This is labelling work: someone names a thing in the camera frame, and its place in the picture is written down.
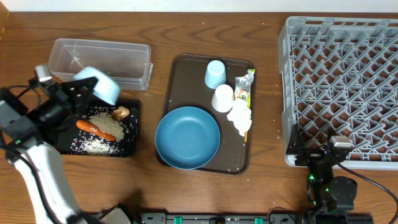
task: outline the gray dish rack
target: gray dish rack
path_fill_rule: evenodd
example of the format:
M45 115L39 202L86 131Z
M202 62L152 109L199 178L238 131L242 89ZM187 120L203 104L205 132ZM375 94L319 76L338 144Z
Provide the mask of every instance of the gray dish rack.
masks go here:
M398 170L398 20L290 17L278 51L285 152L293 124L308 147L333 126L353 143L343 165Z

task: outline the carrot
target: carrot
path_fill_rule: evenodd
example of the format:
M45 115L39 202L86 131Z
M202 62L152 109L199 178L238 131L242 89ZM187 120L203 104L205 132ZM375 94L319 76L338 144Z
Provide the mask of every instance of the carrot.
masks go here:
M90 122L78 120L76 122L76 126L83 131L87 131L89 133L96 134L99 137L105 138L106 140L109 140L109 141L116 140L116 138L112 134L106 134L106 133L102 132L97 126L95 126L94 124L91 124Z

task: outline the black cutting board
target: black cutting board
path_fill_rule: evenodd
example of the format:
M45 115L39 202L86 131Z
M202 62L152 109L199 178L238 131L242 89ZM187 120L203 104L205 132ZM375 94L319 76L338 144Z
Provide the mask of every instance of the black cutting board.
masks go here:
M118 101L115 106L109 105L100 100L91 100L84 115L80 118L88 121L89 117L100 112L112 112L119 106L124 106L129 109L130 114L127 118L124 118L121 122L124 126L124 137L119 142L107 141L94 134L82 131L71 125L69 129L64 131L57 144L57 149L61 154L73 154L73 155L90 155L90 156L114 156L114 157L127 157L134 152L139 124L139 102L131 101ZM82 150L83 141L87 141L88 138L98 139L102 144L107 144L113 150L111 152L89 154Z

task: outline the wooden table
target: wooden table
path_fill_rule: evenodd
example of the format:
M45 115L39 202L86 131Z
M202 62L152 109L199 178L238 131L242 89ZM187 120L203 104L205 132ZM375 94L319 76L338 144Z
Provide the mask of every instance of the wooden table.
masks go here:
M58 38L111 40L148 44L154 70L147 91L124 91L123 98L142 102L141 135L129 158L64 156L70 186L82 209L100 211L124 202L130 210L169 212L267 213L275 206L303 212L311 206L305 193L307 169L291 168L283 156L282 80L278 71L277 36L293 13L16 13L12 12L0 41L1 86L25 84L34 67L46 63ZM385 17L398 14L299 14L331 17ZM184 171L165 167L155 158L155 130L172 60L191 53L252 62L258 71L251 163L241 175ZM29 93L23 100L35 105ZM358 171L398 194L397 172ZM387 223L396 205L388 194L358 182L356 213L370 213ZM22 177L0 160L0 222L33 223L34 213Z

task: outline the clear plastic container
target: clear plastic container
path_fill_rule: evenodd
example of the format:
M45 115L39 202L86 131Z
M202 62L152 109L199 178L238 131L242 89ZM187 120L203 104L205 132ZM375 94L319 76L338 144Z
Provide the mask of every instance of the clear plastic container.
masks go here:
M144 44L78 39L55 41L49 60L53 75L67 82L88 66L110 76L123 90L146 90L153 64L150 47Z

